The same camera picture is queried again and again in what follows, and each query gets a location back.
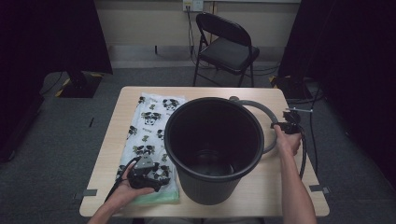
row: chair seat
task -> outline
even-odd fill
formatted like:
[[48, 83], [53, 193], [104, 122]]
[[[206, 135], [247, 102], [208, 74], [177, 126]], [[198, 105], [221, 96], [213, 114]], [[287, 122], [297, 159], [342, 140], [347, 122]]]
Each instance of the chair seat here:
[[248, 47], [236, 44], [225, 38], [217, 38], [201, 51], [201, 59], [234, 73], [245, 71], [260, 54], [260, 50], [252, 47], [252, 59], [248, 59]]

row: electrical outlet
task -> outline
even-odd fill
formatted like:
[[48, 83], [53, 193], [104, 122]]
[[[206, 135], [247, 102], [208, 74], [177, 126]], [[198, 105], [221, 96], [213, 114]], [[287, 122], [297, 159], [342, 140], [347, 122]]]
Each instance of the electrical outlet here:
[[187, 7], [192, 11], [192, 0], [183, 0], [183, 11], [187, 11]]
[[187, 11], [187, 7], [190, 11], [204, 11], [204, 0], [183, 0], [183, 11]]

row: person's left arm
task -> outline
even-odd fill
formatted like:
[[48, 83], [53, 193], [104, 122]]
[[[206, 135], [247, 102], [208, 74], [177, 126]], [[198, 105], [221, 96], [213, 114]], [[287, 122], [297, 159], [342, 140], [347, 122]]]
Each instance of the person's left arm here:
[[102, 204], [95, 212], [95, 214], [91, 217], [89, 224], [99, 224], [99, 223], [107, 223], [110, 218], [116, 214], [120, 209], [126, 206], [129, 202], [131, 202], [135, 197], [144, 194], [150, 194], [154, 192], [152, 188], [144, 188], [144, 189], [133, 189], [129, 185], [129, 181], [127, 179], [127, 175], [131, 171], [133, 164], [131, 164], [125, 173], [122, 176], [124, 181], [121, 181], [117, 189], [113, 192], [113, 194], [108, 198], [108, 200]]

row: person's left hand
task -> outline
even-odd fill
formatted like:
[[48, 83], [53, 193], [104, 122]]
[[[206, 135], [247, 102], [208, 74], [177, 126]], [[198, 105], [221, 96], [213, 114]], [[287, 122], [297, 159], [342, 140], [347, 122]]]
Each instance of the person's left hand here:
[[135, 197], [145, 194], [150, 194], [154, 192], [153, 188], [143, 188], [143, 189], [133, 189], [127, 180], [127, 175], [134, 167], [134, 164], [130, 164], [127, 170], [124, 172], [119, 186], [113, 192], [113, 194], [108, 198], [106, 203], [108, 203], [115, 212], [118, 212], [122, 207], [126, 206]]

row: gray carpet floor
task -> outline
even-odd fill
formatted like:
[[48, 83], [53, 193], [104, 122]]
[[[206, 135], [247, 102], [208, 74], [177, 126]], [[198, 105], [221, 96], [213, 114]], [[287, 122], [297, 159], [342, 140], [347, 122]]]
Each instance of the gray carpet floor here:
[[[105, 76], [93, 98], [57, 98], [66, 79], [44, 94], [40, 113], [24, 136], [16, 157], [0, 164], [0, 223], [86, 223], [74, 199], [88, 185], [120, 90], [124, 86], [190, 86], [193, 67], [114, 69]], [[225, 86], [237, 77], [206, 71]], [[256, 71], [265, 75], [267, 71]], [[60, 73], [50, 74], [43, 91]], [[257, 87], [270, 87], [268, 76], [256, 76]], [[244, 86], [248, 87], [246, 78]], [[315, 83], [308, 83], [316, 90]], [[197, 86], [213, 86], [199, 78]], [[311, 104], [296, 105], [309, 109]], [[309, 116], [301, 114], [308, 154], [315, 162]], [[318, 149], [318, 180], [326, 194], [330, 214], [318, 223], [395, 223], [396, 193], [376, 165], [346, 135], [342, 118], [323, 99], [315, 103], [313, 130]], [[266, 223], [282, 223], [267, 217]], [[110, 223], [132, 223], [112, 218]]]

